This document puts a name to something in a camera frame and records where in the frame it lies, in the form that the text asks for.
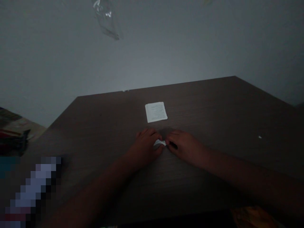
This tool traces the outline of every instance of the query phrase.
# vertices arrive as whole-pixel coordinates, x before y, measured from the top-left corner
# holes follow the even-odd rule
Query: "right hand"
[[[178,148],[174,148],[170,142],[173,142]],[[166,144],[173,154],[199,168],[202,168],[206,152],[210,150],[194,136],[181,130],[170,132],[166,137]]]

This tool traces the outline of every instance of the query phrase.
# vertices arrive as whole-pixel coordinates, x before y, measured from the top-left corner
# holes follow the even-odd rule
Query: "white paper square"
[[[145,108],[148,123],[168,119],[163,102],[146,104]]]

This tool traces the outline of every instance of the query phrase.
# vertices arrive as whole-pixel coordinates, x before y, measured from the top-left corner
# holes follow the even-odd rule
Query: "white wall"
[[[90,0],[0,0],[0,106],[49,126],[76,96],[236,75],[304,101],[302,1],[115,0],[124,39]]]

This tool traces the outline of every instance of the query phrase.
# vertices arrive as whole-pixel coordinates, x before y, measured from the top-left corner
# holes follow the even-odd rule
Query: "wooden table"
[[[168,119],[148,124],[145,104],[159,101],[164,102]],[[97,175],[96,170],[124,154],[136,132],[146,127],[163,136],[181,129],[211,148],[303,179],[297,118],[292,106],[237,77],[96,94],[77,97],[26,155],[68,158],[58,200],[67,200]],[[127,183],[103,224],[247,204],[222,180],[165,149]]]

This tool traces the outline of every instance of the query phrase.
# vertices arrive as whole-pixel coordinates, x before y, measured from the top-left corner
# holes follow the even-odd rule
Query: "left hand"
[[[147,166],[161,155],[164,145],[153,149],[157,139],[162,140],[162,136],[154,128],[144,129],[136,134],[135,143],[123,156],[135,171]]]

